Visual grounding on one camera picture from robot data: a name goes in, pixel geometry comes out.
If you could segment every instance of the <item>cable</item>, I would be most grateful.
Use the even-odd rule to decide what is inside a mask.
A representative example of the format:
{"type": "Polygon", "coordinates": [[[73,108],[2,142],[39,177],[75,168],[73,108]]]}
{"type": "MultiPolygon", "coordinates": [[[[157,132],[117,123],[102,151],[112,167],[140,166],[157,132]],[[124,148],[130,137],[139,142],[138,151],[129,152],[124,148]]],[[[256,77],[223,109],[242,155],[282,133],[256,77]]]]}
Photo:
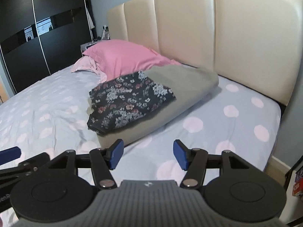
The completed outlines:
{"type": "Polygon", "coordinates": [[[288,225],[289,227],[294,227],[294,226],[296,226],[296,225],[298,225],[298,224],[301,224],[301,223],[303,223],[303,217],[300,217],[300,218],[298,218],[298,219],[296,219],[296,220],[294,220],[294,221],[288,223],[287,225],[288,225]]]}

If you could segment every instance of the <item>bed sheet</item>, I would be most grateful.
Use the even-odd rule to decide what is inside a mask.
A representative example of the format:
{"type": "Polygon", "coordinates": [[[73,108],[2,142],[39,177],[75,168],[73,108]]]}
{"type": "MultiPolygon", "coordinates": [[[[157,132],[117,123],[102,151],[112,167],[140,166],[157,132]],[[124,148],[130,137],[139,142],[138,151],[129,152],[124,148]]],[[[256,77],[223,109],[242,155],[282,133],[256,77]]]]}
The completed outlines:
{"type": "MultiPolygon", "coordinates": [[[[20,159],[1,166],[16,166],[41,152],[54,158],[67,149],[78,154],[100,147],[95,132],[87,129],[88,92],[99,77],[91,72],[61,70],[17,94],[0,106],[0,149],[19,146],[20,159]]],[[[125,148],[116,170],[116,182],[129,180],[176,180],[179,168],[172,144],[180,139],[188,148],[210,154],[229,149],[263,170],[275,143],[280,123],[276,102],[226,78],[202,101],[168,124],[125,148]]],[[[205,183],[219,175],[208,170],[205,183]]],[[[88,169],[79,176],[93,184],[88,169]]],[[[3,226],[18,219],[12,209],[0,217],[3,226]]]]}

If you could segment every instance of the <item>logo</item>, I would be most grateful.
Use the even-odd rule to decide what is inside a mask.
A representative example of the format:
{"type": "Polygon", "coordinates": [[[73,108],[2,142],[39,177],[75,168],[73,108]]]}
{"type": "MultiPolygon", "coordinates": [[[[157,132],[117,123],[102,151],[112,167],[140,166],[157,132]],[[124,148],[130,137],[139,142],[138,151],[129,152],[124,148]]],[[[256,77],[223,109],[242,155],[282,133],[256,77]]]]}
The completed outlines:
{"type": "Polygon", "coordinates": [[[152,185],[154,185],[152,182],[146,182],[146,183],[144,183],[144,185],[146,186],[146,187],[149,187],[149,186],[152,186],[152,185]]]}
{"type": "Polygon", "coordinates": [[[10,198],[10,196],[11,196],[10,194],[6,194],[5,196],[0,198],[0,202],[8,200],[10,198]]]}

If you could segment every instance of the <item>pillowcase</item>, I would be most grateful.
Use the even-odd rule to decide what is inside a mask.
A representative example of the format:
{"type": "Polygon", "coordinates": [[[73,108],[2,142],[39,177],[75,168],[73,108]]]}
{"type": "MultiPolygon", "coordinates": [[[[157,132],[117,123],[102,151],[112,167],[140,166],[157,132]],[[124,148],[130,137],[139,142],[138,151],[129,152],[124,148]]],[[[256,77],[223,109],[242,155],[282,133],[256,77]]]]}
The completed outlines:
{"type": "Polygon", "coordinates": [[[173,91],[142,71],[118,77],[91,90],[87,126],[99,134],[127,126],[175,100],[173,91]]]}
{"type": "Polygon", "coordinates": [[[98,81],[98,84],[105,82],[107,79],[106,74],[99,69],[94,59],[89,56],[85,55],[81,57],[79,60],[76,61],[76,63],[71,68],[71,72],[76,72],[81,70],[94,72],[97,75],[100,75],[100,80],[98,81]]]}
{"type": "Polygon", "coordinates": [[[99,42],[84,51],[83,55],[97,62],[99,69],[107,75],[107,81],[152,66],[181,65],[142,45],[117,39],[99,42]]]}

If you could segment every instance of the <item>bed headboard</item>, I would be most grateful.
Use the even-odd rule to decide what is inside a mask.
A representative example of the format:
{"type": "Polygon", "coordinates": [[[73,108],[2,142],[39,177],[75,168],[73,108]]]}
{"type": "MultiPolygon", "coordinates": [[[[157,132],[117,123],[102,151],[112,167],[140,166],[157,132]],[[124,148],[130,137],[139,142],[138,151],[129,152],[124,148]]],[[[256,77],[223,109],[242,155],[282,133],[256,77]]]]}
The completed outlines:
{"type": "Polygon", "coordinates": [[[285,105],[302,57],[303,0],[131,0],[108,11],[112,39],[207,67],[285,105]]]}

